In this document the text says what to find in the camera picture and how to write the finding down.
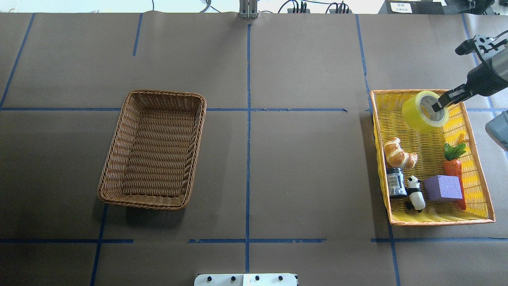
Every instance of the yellow tape roll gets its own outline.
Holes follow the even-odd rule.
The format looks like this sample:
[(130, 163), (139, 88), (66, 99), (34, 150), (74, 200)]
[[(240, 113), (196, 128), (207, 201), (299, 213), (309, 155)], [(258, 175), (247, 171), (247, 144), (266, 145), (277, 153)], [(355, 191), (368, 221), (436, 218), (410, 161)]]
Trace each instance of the yellow tape roll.
[[(436, 128), (443, 127), (450, 116), (448, 108), (434, 112), (432, 105), (437, 103), (439, 95), (431, 91), (422, 91), (406, 100), (402, 106), (402, 115), (406, 123), (419, 133), (428, 133)], [(423, 113), (422, 107), (427, 110), (430, 118)]]

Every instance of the panda figurine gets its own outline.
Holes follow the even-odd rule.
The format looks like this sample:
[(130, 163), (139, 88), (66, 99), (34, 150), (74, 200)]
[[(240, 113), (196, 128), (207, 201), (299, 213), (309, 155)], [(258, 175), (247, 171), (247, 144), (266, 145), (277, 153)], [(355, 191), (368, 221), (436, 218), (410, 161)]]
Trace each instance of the panda figurine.
[(420, 183), (422, 182), (422, 180), (418, 180), (415, 176), (411, 176), (407, 179), (409, 187), (406, 189), (406, 192), (411, 202), (407, 202), (406, 206), (408, 209), (414, 208), (419, 213), (425, 208), (425, 201), (423, 200), (422, 190), (420, 189)]

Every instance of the croissant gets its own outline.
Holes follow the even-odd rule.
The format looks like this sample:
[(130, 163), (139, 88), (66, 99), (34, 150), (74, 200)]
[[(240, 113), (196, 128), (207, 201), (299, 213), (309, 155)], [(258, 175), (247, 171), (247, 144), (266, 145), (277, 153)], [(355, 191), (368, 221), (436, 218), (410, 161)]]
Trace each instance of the croissant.
[(400, 139), (393, 137), (385, 143), (386, 161), (394, 168), (411, 169), (418, 161), (416, 153), (408, 153), (400, 147)]

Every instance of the purple cube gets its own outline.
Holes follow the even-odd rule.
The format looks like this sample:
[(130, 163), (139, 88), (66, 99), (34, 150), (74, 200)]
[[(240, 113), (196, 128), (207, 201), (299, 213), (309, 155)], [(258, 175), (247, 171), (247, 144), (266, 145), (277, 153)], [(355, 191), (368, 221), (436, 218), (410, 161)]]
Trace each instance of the purple cube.
[(431, 202), (454, 202), (462, 199), (459, 177), (437, 175), (424, 181), (427, 200)]

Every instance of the yellow plastic basket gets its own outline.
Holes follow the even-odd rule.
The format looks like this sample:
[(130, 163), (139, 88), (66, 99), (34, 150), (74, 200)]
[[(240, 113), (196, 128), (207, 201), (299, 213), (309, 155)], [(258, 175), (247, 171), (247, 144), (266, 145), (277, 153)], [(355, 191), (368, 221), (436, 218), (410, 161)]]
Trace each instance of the yellow plastic basket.
[[(393, 225), (458, 225), (495, 222), (494, 209), (464, 104), (459, 103), (449, 108), (450, 119), (443, 128), (435, 129), (430, 133), (418, 133), (405, 123), (402, 105), (420, 91), (370, 92), (379, 180), (390, 223)], [(431, 91), (442, 95), (446, 90)], [(418, 154), (416, 166), (413, 169), (404, 170), (404, 177), (415, 175), (421, 180), (445, 174), (443, 145), (446, 142), (451, 145), (465, 142), (466, 154), (462, 155), (460, 160), (466, 210), (461, 210), (455, 202), (428, 202), (424, 184), (421, 185), (421, 189), (427, 206), (421, 213), (408, 210), (403, 199), (390, 199), (387, 192), (387, 163), (383, 146), (392, 137), (400, 138), (400, 144), (405, 151)]]

